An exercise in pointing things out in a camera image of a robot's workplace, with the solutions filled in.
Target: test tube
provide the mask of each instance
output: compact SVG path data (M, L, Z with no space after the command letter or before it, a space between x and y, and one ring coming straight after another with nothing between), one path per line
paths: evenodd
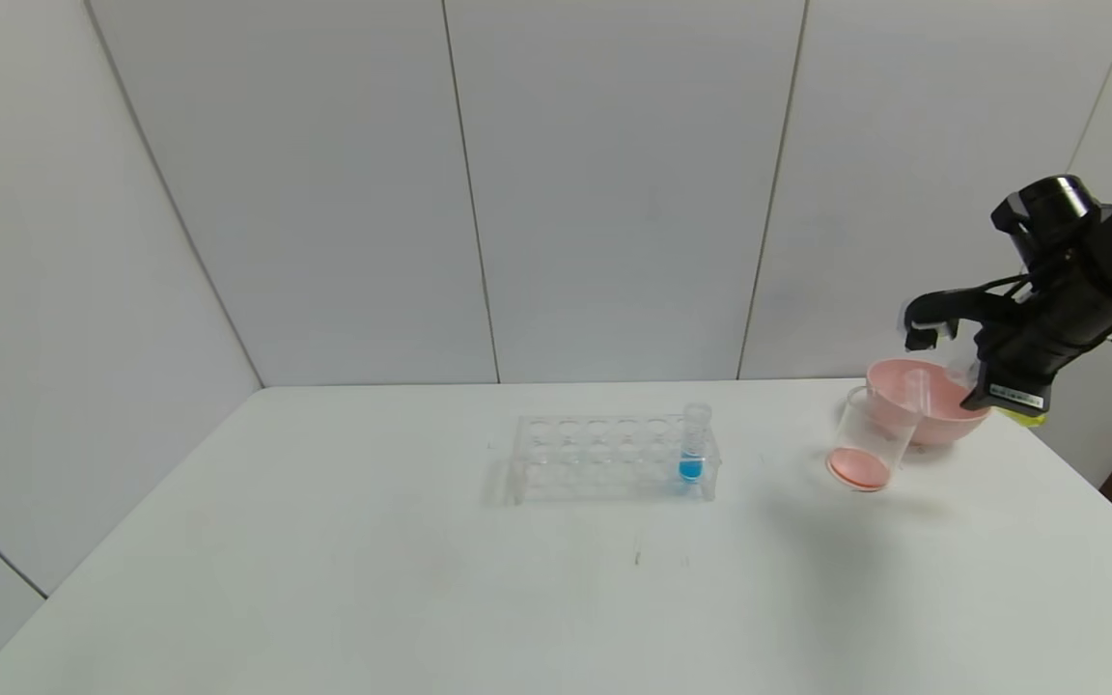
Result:
M681 433L681 478L702 478L702 465L706 461L706 430L711 427L711 406L689 404L684 406L684 431Z

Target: clear plastic cup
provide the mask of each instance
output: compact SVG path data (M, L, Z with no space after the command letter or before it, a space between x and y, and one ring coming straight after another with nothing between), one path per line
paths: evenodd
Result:
M909 448L922 415L861 386L847 393L835 446L826 455L831 475L853 489L873 493L891 483L891 475Z

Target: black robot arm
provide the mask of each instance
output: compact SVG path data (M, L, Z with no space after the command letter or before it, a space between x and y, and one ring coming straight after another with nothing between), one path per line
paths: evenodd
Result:
M980 322L976 383L962 405L1044 414L1058 370L1112 335L1112 206L1079 178L1058 176L1009 195L992 220L1027 272L917 296L903 314L905 347L934 348L940 331L954 336L962 319ZM1003 285L1012 286L1005 295L990 291Z

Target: test tube rack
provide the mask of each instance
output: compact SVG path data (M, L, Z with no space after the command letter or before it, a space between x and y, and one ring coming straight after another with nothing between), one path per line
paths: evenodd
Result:
M508 499L523 502L714 500L719 448L706 431L697 479L679 475L684 417L555 415L517 423Z

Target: pink bowl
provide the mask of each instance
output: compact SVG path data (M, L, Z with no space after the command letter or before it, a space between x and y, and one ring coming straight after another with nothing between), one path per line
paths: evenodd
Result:
M913 444L951 444L967 436L989 417L989 408L965 410L959 406L963 397L967 396L967 388L952 381L941 365L904 357L882 360L870 365L865 381L891 404L902 405L904 375L913 369L930 373L930 414L917 425L917 431L912 436Z

